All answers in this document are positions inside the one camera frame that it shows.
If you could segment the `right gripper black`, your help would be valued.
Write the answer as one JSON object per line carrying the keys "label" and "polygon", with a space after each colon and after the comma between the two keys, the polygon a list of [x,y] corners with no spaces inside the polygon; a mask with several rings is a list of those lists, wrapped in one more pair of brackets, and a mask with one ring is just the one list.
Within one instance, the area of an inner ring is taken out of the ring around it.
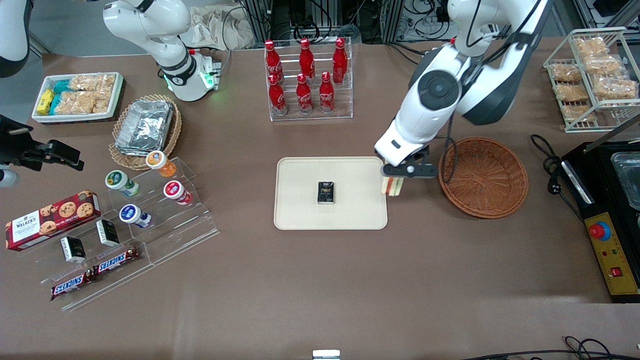
{"label": "right gripper black", "polygon": [[51,164],[70,167],[75,171],[83,171],[85,162],[80,160],[80,151],[59,140],[50,140],[46,144],[46,153],[41,148],[43,143],[35,141],[31,132],[32,126],[19,123],[4,115],[0,116],[0,164],[26,167],[33,171],[41,171],[42,165]]}

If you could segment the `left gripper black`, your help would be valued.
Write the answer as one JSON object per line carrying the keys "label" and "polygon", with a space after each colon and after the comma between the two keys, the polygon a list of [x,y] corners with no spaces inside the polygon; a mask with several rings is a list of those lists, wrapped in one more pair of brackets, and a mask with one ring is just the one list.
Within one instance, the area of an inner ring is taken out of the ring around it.
{"label": "left gripper black", "polygon": [[398,166],[386,163],[381,168],[382,175],[389,178],[433,179],[438,176],[438,166],[429,162],[430,148],[425,147],[407,158]]}

